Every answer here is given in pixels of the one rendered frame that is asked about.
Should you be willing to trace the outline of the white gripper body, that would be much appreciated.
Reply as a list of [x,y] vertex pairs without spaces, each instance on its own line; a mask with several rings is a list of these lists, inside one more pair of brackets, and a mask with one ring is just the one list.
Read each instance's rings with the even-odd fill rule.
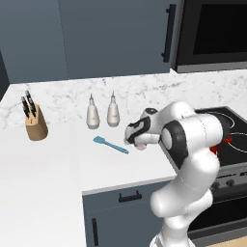
[[149,145],[149,144],[157,144],[160,140],[159,134],[153,133],[143,133],[134,138],[135,146]]

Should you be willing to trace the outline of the blue spatula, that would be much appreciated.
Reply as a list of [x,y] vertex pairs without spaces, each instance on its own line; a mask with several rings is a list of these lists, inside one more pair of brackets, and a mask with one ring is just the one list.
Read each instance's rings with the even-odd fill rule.
[[114,144],[111,144],[111,143],[107,142],[104,138],[102,138],[102,137],[100,137],[100,136],[95,137],[95,138],[93,139],[93,141],[96,142],[96,143],[99,143],[99,144],[104,144],[104,145],[106,145],[106,146],[109,146],[109,147],[111,147],[111,148],[113,148],[113,149],[115,149],[115,150],[117,150],[117,151],[121,151],[121,152],[123,152],[123,153],[129,153],[128,150],[126,150],[126,149],[124,149],[124,148],[122,148],[122,147],[116,146],[116,145],[114,145]]

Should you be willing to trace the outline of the white bottle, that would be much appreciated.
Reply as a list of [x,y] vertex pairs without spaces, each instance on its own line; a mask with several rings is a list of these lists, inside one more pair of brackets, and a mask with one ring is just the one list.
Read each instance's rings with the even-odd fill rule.
[[120,123],[120,113],[115,95],[111,95],[111,102],[107,112],[107,123],[111,127],[117,127]]
[[95,105],[94,98],[90,96],[89,106],[87,109],[87,126],[89,129],[97,129],[99,127],[99,115]]

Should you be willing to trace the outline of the grey drawer front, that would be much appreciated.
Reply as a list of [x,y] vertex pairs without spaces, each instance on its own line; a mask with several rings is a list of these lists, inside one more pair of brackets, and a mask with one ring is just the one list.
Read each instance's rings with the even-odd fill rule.
[[[106,209],[123,209],[130,207],[133,210],[139,210],[141,207],[150,207],[151,193],[167,185],[168,181],[138,185],[129,188],[122,188],[112,191],[100,192],[83,197],[83,206],[89,212],[102,211]],[[136,190],[142,194],[142,199],[119,203],[119,194],[122,196],[134,195]]]

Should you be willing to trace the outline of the black stove with hob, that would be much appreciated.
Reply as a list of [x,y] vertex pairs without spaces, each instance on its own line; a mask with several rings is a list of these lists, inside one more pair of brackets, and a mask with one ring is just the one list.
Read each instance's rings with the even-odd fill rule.
[[[215,181],[220,183],[218,189],[210,190],[213,202],[220,203],[247,195],[247,121],[230,107],[215,107],[197,110],[198,114],[208,113],[226,118],[231,126],[230,138],[213,147],[220,161],[220,170]],[[229,179],[234,180],[234,186],[227,186]],[[224,233],[192,239],[196,247],[206,247],[247,235],[247,227]]]

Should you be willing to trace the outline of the grey base cupboard door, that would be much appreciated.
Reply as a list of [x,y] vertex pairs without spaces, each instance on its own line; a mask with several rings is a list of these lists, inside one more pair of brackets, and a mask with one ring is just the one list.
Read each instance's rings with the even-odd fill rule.
[[96,218],[97,222],[97,247],[150,247],[152,239],[162,226],[162,219],[157,218],[149,207],[141,207],[139,210],[125,207],[89,212],[85,216],[87,247],[96,247],[93,218]]

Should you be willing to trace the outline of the black oven door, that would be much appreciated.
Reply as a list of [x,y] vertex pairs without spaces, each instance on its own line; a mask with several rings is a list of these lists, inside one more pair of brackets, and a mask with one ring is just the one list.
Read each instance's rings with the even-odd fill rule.
[[188,235],[198,239],[247,227],[247,195],[213,203],[190,225]]

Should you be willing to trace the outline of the wooden knife block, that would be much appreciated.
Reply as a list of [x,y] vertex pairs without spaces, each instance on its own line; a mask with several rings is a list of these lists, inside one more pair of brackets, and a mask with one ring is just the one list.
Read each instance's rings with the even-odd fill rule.
[[40,141],[47,137],[48,127],[46,125],[40,106],[36,104],[35,108],[36,116],[33,116],[33,114],[30,113],[29,117],[25,118],[25,127],[28,137],[31,141]]

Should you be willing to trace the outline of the black microwave oven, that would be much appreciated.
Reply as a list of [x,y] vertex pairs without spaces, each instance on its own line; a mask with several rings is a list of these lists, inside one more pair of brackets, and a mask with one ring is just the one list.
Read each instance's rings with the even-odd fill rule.
[[247,69],[247,0],[182,0],[171,68]]

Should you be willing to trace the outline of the grey wall cupboard door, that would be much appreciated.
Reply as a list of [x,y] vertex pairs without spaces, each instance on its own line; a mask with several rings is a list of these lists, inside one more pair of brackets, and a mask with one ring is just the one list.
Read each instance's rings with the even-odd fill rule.
[[179,0],[58,0],[70,79],[165,73]]
[[0,50],[11,83],[67,79],[58,0],[0,0]]

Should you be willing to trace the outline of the black-handled knife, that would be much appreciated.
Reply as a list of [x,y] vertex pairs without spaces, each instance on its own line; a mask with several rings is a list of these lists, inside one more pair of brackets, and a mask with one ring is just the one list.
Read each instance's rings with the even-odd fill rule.
[[29,119],[29,113],[30,113],[30,111],[29,111],[29,107],[28,107],[28,104],[27,104],[26,99],[25,99],[24,96],[21,97],[21,102],[22,102],[22,105],[23,105],[22,106],[23,111],[24,111],[26,117]]
[[25,91],[25,95],[26,95],[27,100],[28,100],[28,102],[29,102],[29,104],[30,104],[31,112],[32,112],[33,116],[36,117],[37,111],[36,111],[35,103],[34,103],[34,101],[32,100],[29,91]]

